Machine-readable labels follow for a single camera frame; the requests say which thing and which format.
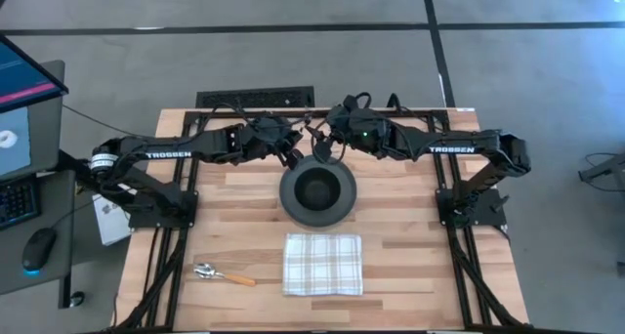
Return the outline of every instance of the wooden table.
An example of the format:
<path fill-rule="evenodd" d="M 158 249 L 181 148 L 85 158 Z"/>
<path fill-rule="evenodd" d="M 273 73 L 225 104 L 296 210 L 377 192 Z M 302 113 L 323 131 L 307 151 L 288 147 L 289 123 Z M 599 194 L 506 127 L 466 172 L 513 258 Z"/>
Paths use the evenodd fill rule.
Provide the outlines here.
<path fill-rule="evenodd" d="M 164 109 L 157 136 L 179 136 L 184 116 L 184 109 Z M 449 117 L 452 129 L 479 128 L 472 110 L 450 109 Z M 394 120 L 427 130 L 417 119 Z M 234 122 L 237 120 L 213 119 L 207 128 Z M 310 154 L 309 139 L 302 139 L 298 148 Z M 463 179 L 486 162 L 480 156 L 458 158 Z M 280 207 L 278 185 L 284 168 L 276 158 L 238 167 L 202 163 L 197 177 L 199 210 L 189 233 L 175 329 L 462 328 L 447 236 L 438 222 L 433 157 L 424 155 L 416 163 L 378 161 L 348 149 L 344 162 L 355 175 L 357 201 L 346 221 L 325 232 L 362 236 L 363 296 L 282 295 L 285 234 L 309 230 L 292 223 Z M 443 164 L 447 181 L 452 182 L 446 158 Z M 174 165 L 173 161 L 154 161 L 147 171 L 162 181 L 171 181 Z M 486 283 L 512 315 L 527 321 L 508 241 L 492 227 L 475 227 L 474 233 Z M 125 318 L 142 298 L 151 239 L 152 230 L 132 236 L 117 297 L 119 318 Z M 219 271 L 256 278 L 258 285 L 201 280 L 192 272 L 191 265 L 197 262 L 210 262 Z M 467 283 L 473 319 L 479 322 L 475 290 L 468 278 Z M 168 292 L 166 284 L 157 323 L 163 323 Z"/>

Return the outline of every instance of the computer monitor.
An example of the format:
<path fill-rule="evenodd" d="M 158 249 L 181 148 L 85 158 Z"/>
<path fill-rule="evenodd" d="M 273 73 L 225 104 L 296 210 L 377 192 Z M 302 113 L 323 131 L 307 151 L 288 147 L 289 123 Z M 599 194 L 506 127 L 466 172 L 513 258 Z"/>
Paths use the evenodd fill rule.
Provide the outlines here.
<path fill-rule="evenodd" d="M 67 88 L 0 35 L 0 113 L 66 95 Z"/>

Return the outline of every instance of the computer mouse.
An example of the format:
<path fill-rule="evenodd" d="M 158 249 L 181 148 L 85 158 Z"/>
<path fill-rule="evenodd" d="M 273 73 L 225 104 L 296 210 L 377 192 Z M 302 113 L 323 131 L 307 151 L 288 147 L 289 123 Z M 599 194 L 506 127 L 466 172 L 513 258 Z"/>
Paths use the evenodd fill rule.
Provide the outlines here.
<path fill-rule="evenodd" d="M 39 271 L 48 262 L 48 256 L 57 239 L 52 228 L 36 231 L 26 242 L 21 254 L 21 265 L 26 271 Z"/>

